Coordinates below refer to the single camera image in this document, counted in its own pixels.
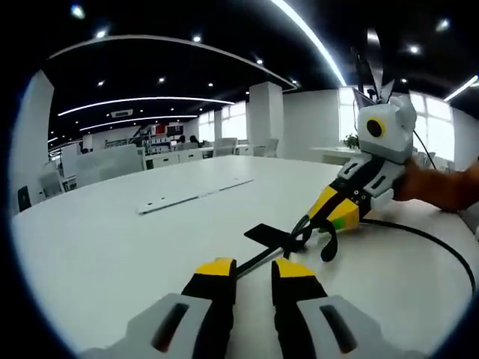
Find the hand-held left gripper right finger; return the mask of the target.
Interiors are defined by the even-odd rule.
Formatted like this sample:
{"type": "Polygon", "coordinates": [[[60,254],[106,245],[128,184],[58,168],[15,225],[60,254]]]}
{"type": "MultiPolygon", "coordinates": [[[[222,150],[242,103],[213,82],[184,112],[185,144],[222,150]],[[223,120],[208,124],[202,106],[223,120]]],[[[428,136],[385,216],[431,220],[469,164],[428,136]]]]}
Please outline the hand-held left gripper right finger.
{"type": "Polygon", "coordinates": [[[272,262],[274,323],[284,358],[380,358],[379,325],[344,298],[326,294],[314,272],[272,262]]]}

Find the person's right hand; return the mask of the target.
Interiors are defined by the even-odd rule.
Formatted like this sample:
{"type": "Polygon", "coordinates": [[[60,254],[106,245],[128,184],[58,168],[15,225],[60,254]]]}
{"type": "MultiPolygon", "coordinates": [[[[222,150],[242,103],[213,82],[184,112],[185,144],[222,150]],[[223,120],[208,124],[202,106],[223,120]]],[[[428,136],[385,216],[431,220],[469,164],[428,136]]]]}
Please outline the person's right hand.
{"type": "Polygon", "coordinates": [[[396,201],[421,200],[446,212],[465,210],[478,202],[478,159],[465,171],[445,173],[420,168],[410,158],[394,185],[396,201]]]}

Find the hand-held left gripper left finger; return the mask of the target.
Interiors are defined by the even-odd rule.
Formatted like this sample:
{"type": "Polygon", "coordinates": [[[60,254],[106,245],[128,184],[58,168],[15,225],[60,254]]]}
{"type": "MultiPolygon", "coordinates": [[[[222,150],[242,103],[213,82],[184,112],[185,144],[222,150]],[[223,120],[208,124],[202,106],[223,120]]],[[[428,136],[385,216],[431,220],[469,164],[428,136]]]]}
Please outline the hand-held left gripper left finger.
{"type": "Polygon", "coordinates": [[[127,358],[223,358],[234,323],[237,262],[199,266],[181,293],[170,293],[130,320],[127,358]]]}

